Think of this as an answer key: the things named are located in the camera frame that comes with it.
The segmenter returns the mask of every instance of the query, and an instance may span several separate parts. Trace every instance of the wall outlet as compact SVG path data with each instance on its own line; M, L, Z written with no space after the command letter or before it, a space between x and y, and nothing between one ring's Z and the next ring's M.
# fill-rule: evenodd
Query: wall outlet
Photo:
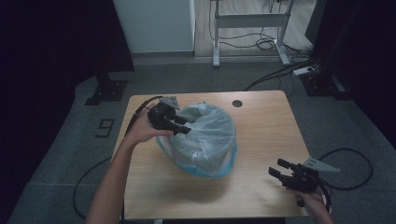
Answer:
M305 67L305 68L300 68L300 69L296 69L293 71L293 74L295 76L300 76L300 75L310 75L313 74L315 72L315 69L311 66Z

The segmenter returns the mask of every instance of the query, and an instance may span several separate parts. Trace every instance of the metal frame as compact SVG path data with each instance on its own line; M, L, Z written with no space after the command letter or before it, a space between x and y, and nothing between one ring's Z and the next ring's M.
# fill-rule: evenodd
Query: metal frame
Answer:
M288 9L284 14L282 13L265 13L252 15L220 15L219 14L219 0L216 1L215 11L215 40L213 44L213 66L220 66L219 59L219 29L220 28L245 28L245 27L280 27L279 39L275 39L277 53L284 65L289 65L290 61L286 55L286 49L282 45L283 38L288 27L291 8L294 0L290 0Z

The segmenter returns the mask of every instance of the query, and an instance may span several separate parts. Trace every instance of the white wall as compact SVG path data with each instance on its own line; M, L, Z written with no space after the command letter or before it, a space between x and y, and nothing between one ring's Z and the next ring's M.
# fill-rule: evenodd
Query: white wall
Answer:
M114 0L131 53L193 51L193 0Z

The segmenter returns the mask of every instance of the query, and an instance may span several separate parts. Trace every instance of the human hand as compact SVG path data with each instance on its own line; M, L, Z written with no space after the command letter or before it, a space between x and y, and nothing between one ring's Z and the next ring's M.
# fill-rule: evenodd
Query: human hand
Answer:
M155 104L151 104L148 106L148 108L152 108L154 106ZM127 141L132 147L139 143L147 142L154 136L171 136L174 134L169 130L154 129L149 122L148 108L144 108L142 110L139 117L134 122L134 125L131 127L131 130L125 135L124 140Z
M293 189L289 189L297 201L304 200L304 208L309 216L311 216L317 223L332 223L325 202L323 201L323 192L320 187L312 193L302 193Z

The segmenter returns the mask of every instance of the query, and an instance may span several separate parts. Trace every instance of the gray carpet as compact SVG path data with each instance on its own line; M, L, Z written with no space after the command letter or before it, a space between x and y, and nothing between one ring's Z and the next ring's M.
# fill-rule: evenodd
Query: gray carpet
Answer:
M76 88L76 100L56 140L41 162L8 223L83 223L73 209L72 195L78 179L97 162L111 156L129 98L136 94L242 91L259 77L282 68L272 63L210 63L137 65L134 73L113 73L114 80L128 80L120 102L84 105L97 81L90 78ZM396 223L396 151L353 101L308 97L297 77L282 77L257 85L252 91L281 89L289 102L310 154L318 158L340 147L366 155L375 170L361 188L332 196L335 223ZM114 119L108 129L101 120ZM350 187L368 175L367 163L356 154L339 152L325 161L340 167L339 175L324 175L337 186ZM83 215L108 162L93 170L80 184L77 206ZM313 223L310 217L289 217L287 223Z

